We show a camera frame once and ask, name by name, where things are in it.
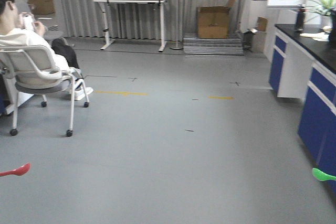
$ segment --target dark pants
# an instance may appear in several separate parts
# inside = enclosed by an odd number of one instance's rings
[[[65,45],[61,39],[54,39],[51,43],[51,48],[57,55],[62,55],[67,60],[70,67],[78,68],[77,56],[72,47]]]

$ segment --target person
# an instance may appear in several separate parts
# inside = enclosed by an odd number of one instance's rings
[[[69,67],[78,69],[82,78],[80,68],[78,66],[75,51],[66,45],[63,39],[55,39],[49,43],[43,39],[45,26],[40,22],[34,22],[35,31],[22,29],[23,24],[15,0],[0,0],[0,46],[35,46],[43,45],[47,47],[55,62],[55,65],[64,71],[70,70]],[[86,87],[87,94],[93,92],[93,88]],[[75,90],[75,100],[79,101],[85,97],[83,87],[80,86]]]

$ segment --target gray chair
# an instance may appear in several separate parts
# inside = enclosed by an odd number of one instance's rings
[[[71,93],[70,125],[66,136],[72,136],[73,112],[75,106],[75,89],[82,85],[86,102],[84,107],[89,106],[89,98],[86,93],[86,86],[83,79],[76,81],[78,70],[70,68],[70,71],[61,71],[56,67],[51,52],[45,46],[21,46],[21,47],[0,47],[0,66],[5,78],[15,78],[17,98],[13,111],[13,126],[10,134],[15,136],[17,130],[18,94],[40,94],[43,96],[42,107],[47,105],[46,94],[69,90]]]

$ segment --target chair seat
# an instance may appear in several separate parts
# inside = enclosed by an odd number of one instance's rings
[[[59,85],[56,85],[51,88],[47,89],[29,89],[20,86],[18,83],[15,83],[15,87],[18,91],[28,93],[28,94],[51,94],[56,93],[60,91],[67,90],[71,84],[71,81],[69,79],[62,81]]]
[[[59,39],[62,36],[63,36],[63,32],[62,31],[46,31],[43,34],[43,38],[46,41],[52,41],[54,39]]]

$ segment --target lab bench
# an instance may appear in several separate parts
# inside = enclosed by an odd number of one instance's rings
[[[336,45],[276,24],[269,83],[282,98],[304,101],[298,134],[316,166],[336,175]],[[305,25],[304,33],[319,33]],[[336,182],[328,181],[336,194]]]

